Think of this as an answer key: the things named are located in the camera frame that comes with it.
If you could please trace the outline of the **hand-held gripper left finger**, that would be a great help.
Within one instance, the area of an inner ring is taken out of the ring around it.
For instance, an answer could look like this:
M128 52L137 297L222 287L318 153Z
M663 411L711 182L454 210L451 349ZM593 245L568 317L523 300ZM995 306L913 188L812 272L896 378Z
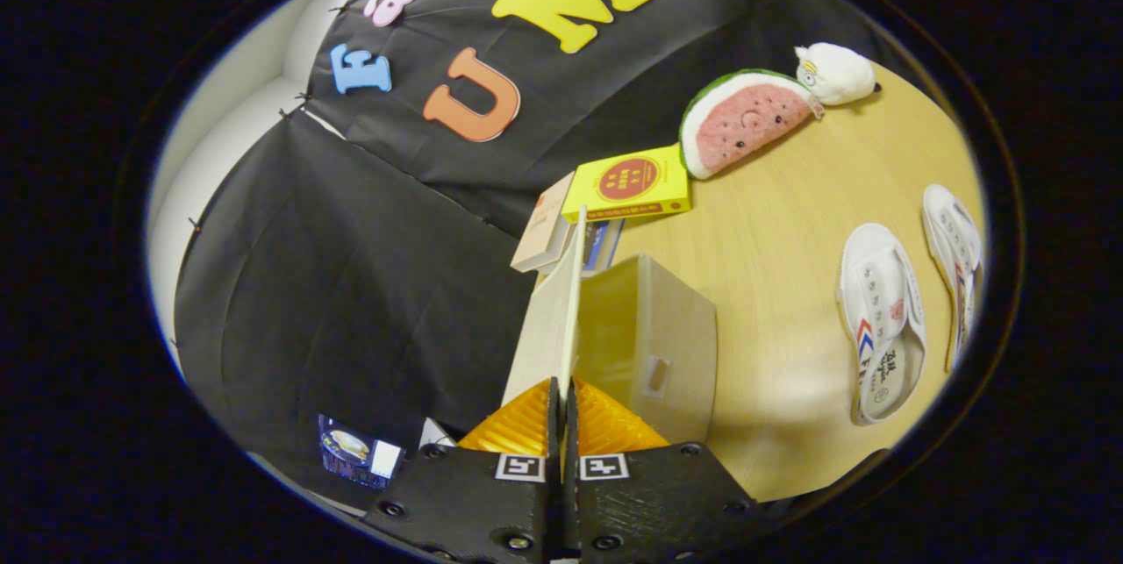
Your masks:
M562 553L562 397L548 379L536 395L542 451L424 445L369 504L360 522L421 560L549 563Z

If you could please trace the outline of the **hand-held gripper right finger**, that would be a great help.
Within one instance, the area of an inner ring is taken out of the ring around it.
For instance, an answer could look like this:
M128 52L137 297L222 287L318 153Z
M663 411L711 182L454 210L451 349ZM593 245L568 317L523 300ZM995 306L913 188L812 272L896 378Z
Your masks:
M716 563L776 531L703 443L594 451L639 419L592 384L572 381L566 424L564 552L583 563Z

